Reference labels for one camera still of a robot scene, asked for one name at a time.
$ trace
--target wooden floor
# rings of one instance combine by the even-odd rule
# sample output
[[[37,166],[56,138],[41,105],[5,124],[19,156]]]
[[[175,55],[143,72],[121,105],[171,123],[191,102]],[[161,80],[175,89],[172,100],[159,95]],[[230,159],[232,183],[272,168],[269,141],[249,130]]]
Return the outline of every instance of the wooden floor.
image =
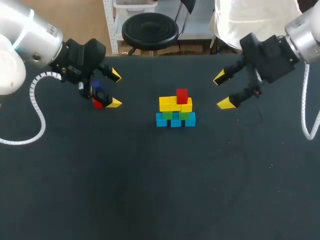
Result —
[[[20,0],[52,25],[61,29],[64,40],[80,44],[95,38],[112,54],[103,0]]]

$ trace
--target white cloth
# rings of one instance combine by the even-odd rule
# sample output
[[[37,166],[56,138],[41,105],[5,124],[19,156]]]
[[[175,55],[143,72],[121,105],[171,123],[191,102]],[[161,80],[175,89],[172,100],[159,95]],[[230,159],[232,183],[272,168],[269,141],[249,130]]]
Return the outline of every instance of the white cloth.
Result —
[[[285,26],[301,14],[297,0],[215,0],[211,31],[231,47],[254,33],[260,41],[285,35]]]

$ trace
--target red block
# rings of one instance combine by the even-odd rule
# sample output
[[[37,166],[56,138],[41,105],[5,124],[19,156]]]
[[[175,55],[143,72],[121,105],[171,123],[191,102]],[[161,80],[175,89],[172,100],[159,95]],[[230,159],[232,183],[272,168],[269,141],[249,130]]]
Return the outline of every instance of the red block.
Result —
[[[176,90],[176,104],[187,104],[188,103],[188,89],[177,89]]]
[[[93,102],[93,107],[94,107],[95,109],[103,109],[103,108],[104,108],[104,106],[102,105],[102,103],[99,102],[99,101],[97,101],[97,100],[95,100],[94,98],[92,98],[92,102]]]

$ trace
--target robotic arm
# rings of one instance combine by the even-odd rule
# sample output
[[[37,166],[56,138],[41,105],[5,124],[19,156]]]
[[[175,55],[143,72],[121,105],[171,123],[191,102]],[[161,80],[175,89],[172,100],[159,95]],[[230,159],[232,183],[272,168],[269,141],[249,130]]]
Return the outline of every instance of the robotic arm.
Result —
[[[237,108],[252,96],[261,95],[264,82],[273,83],[295,69],[302,61],[307,64],[320,57],[320,1],[310,10],[285,27],[286,36],[271,36],[260,42],[252,33],[240,40],[242,58],[225,67],[213,80],[221,85],[243,68],[249,84],[242,91],[232,94],[217,105],[221,109]]]
[[[23,84],[27,62],[38,68],[49,65],[62,82],[78,84],[83,98],[110,106],[115,99],[91,84],[95,70],[115,82],[121,79],[103,64],[105,55],[106,47],[96,39],[85,45],[72,39],[63,42],[61,30],[32,9],[16,0],[0,0],[0,95],[11,94]]]

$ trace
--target small blue object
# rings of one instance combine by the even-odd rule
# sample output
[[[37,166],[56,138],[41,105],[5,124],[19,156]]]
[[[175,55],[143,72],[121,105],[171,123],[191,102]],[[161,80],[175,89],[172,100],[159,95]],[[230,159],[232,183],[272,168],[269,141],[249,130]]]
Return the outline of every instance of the small blue object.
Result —
[[[92,81],[91,86],[95,88],[97,91],[102,91],[101,85],[99,81]]]
[[[189,119],[185,120],[184,125],[186,127],[195,127],[196,126],[196,114],[194,112],[190,112]]]
[[[181,128],[181,120],[179,120],[179,113],[174,112],[173,118],[171,120],[171,127],[172,128]]]
[[[167,126],[167,120],[162,118],[162,112],[155,114],[156,119],[156,126],[157,128],[166,127]]]

